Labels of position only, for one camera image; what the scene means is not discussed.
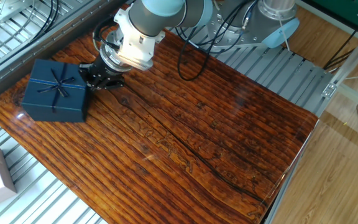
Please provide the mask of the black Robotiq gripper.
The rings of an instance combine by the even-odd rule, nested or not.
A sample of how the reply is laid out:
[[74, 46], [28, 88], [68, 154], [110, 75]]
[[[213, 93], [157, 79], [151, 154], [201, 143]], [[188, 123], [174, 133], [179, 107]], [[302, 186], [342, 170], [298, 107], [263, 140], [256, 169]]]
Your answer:
[[78, 72], [93, 90], [111, 90], [124, 86], [122, 72], [109, 67], [100, 56], [93, 63], [79, 64]]

